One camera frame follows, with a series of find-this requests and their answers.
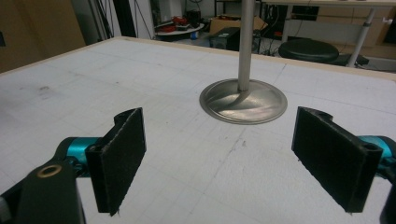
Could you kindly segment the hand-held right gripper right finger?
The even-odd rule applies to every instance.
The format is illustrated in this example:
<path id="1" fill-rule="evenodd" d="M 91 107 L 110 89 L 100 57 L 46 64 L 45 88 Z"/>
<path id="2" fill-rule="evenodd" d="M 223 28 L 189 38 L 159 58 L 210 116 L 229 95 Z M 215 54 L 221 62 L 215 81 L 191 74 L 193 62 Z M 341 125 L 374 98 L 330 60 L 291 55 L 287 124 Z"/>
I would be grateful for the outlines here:
<path id="1" fill-rule="evenodd" d="M 391 183 L 383 212 L 396 214 L 396 141 L 381 135 L 356 136 L 332 115 L 297 109 L 292 151 L 320 185 L 348 213 L 360 213 L 374 177 Z"/>

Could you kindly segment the metal utensil stand with hooks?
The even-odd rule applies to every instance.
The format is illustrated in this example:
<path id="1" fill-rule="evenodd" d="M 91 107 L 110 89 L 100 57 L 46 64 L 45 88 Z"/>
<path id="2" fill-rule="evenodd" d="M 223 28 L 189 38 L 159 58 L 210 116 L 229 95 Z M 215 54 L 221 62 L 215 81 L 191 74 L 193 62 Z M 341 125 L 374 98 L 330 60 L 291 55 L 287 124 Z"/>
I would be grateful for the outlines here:
<path id="1" fill-rule="evenodd" d="M 224 79 L 207 86 L 199 99 L 208 115 L 233 124 L 269 122 L 282 116 L 288 106 L 281 90 L 250 78 L 254 7 L 255 0 L 242 0 L 238 79 Z"/>

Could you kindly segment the open cardboard box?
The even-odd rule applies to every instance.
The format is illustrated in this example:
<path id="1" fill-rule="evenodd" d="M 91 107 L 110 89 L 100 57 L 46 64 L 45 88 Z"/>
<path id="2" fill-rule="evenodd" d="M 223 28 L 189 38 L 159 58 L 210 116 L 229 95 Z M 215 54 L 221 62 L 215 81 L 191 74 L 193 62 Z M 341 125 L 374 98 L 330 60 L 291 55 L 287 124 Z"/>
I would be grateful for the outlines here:
<path id="1" fill-rule="evenodd" d="M 214 17 L 210 21 L 209 33 L 214 35 L 220 30 L 227 27 L 239 27 L 241 25 L 241 17 L 233 16 L 233 15 L 220 15 Z M 253 19 L 253 29 L 254 30 L 262 30 L 266 28 L 268 24 L 263 21 L 261 18 L 255 16 Z"/>

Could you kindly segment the brown wooden panel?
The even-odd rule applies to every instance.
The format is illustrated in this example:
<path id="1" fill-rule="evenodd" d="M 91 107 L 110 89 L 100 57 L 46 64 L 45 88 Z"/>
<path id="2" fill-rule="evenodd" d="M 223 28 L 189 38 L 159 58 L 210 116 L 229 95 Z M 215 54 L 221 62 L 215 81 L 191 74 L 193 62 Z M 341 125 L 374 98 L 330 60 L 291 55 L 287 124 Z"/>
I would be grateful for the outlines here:
<path id="1" fill-rule="evenodd" d="M 71 0 L 0 0 L 0 73 L 84 46 Z"/>

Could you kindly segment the white gridded table mat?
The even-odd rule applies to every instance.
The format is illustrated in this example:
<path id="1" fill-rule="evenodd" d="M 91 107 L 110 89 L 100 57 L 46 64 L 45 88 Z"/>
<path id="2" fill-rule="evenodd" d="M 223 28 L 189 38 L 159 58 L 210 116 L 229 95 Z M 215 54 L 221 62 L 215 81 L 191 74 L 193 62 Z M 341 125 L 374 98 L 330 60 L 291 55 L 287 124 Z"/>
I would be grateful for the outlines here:
<path id="1" fill-rule="evenodd" d="M 101 136 L 122 111 L 143 110 L 147 151 L 120 211 L 98 212 L 91 181 L 78 189 L 90 224 L 378 224 L 389 182 L 347 214 L 291 149 L 297 109 L 315 108 L 356 135 L 396 140 L 396 76 L 256 55 L 251 75 L 287 97 L 258 125 L 213 119 L 199 97 L 233 78 L 234 52 L 114 38 L 22 68 L 0 64 L 0 193 L 51 158 L 69 136 Z"/>

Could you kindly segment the black metal frame post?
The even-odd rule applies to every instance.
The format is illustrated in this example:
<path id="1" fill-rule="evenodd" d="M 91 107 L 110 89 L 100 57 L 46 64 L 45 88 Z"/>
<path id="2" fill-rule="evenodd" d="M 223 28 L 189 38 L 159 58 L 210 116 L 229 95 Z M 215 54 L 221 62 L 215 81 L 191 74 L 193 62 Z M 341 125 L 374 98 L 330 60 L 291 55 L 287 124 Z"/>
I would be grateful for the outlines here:
<path id="1" fill-rule="evenodd" d="M 136 37 L 129 0 L 113 0 L 122 36 Z"/>

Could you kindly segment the black round stool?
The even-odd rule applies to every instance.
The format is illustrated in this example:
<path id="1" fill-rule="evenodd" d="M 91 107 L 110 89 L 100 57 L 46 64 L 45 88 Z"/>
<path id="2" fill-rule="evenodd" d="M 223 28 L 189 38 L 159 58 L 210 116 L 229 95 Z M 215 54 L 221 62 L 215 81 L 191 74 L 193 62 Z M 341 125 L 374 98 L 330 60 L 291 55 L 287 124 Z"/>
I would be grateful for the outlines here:
<path id="1" fill-rule="evenodd" d="M 331 63 L 338 58 L 339 51 L 331 44 L 301 38 L 282 43 L 278 49 L 278 54 L 287 59 L 312 63 Z"/>

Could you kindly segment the light wooden desk top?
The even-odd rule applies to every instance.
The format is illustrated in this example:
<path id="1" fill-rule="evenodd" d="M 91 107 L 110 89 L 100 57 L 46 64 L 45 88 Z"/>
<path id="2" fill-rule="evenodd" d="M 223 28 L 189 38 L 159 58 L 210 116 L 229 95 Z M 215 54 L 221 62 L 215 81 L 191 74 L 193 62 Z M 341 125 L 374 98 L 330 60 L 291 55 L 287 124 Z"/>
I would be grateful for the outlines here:
<path id="1" fill-rule="evenodd" d="M 396 7 L 396 0 L 262 0 L 266 4 L 326 7 Z"/>

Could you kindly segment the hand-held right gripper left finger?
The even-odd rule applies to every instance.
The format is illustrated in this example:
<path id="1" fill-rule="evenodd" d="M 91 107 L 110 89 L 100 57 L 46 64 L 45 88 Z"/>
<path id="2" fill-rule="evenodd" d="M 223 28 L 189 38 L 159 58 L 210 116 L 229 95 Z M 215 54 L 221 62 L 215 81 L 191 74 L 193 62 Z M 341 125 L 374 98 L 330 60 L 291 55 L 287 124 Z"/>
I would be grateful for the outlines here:
<path id="1" fill-rule="evenodd" d="M 118 213 L 147 150 L 143 109 L 116 115 L 102 137 L 68 137 L 63 144 L 77 176 L 91 180 L 98 211 Z"/>

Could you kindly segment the round white side table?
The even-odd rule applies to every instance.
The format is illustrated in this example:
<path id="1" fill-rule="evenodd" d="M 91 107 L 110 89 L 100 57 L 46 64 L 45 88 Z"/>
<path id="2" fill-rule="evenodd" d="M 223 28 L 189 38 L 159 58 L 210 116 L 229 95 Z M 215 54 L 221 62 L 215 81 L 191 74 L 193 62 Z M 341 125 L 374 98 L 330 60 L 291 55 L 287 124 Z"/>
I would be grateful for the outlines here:
<path id="1" fill-rule="evenodd" d="M 170 32 L 165 32 L 165 28 L 169 28 Z M 175 36 L 175 35 L 191 35 L 193 33 L 199 32 L 201 29 L 204 28 L 204 24 L 200 23 L 198 27 L 193 28 L 190 24 L 187 26 L 167 26 L 160 27 L 156 32 L 156 36 Z"/>

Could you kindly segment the black computer tower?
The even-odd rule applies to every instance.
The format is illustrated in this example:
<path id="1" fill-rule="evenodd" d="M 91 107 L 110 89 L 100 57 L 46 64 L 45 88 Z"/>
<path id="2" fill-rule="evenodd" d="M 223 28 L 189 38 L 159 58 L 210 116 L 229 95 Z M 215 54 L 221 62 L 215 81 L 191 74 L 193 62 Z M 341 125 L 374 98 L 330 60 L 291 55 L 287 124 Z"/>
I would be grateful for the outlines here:
<path id="1" fill-rule="evenodd" d="M 241 30 L 239 27 L 226 27 L 218 31 L 209 38 L 209 45 L 214 49 L 227 49 L 238 51 L 240 46 L 240 34 Z M 259 45 L 261 41 L 261 31 L 253 31 L 253 39 L 251 50 L 253 52 L 259 51 Z"/>

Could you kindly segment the white desk leg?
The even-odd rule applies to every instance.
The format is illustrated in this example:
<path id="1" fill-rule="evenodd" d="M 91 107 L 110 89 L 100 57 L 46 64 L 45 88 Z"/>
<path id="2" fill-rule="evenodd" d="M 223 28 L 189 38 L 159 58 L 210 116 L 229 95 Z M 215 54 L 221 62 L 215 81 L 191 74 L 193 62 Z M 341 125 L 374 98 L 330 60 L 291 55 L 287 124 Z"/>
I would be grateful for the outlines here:
<path id="1" fill-rule="evenodd" d="M 374 15 L 375 15 L 375 9 L 371 8 L 370 11 L 369 11 L 369 14 L 367 15 L 367 17 L 366 17 L 366 19 L 365 19 L 365 21 L 364 21 L 364 23 L 363 23 L 363 25 L 361 27 L 361 31 L 360 31 L 360 34 L 358 36 L 354 51 L 350 55 L 350 58 L 349 58 L 349 60 L 347 62 L 347 65 L 346 65 L 347 67 L 354 67 L 355 66 L 355 63 L 356 63 L 356 61 L 358 59 L 359 53 L 360 53 L 361 48 L 363 46 L 365 37 L 367 36 L 367 34 L 369 32 L 369 29 L 370 29 L 370 27 L 372 25 L 372 21 L 373 21 Z"/>
<path id="2" fill-rule="evenodd" d="M 287 12 L 286 12 L 286 17 L 285 17 L 285 22 L 284 22 L 284 27 L 283 27 L 282 37 L 281 37 L 282 43 L 288 41 L 292 10 L 293 10 L 293 5 L 287 5 Z"/>

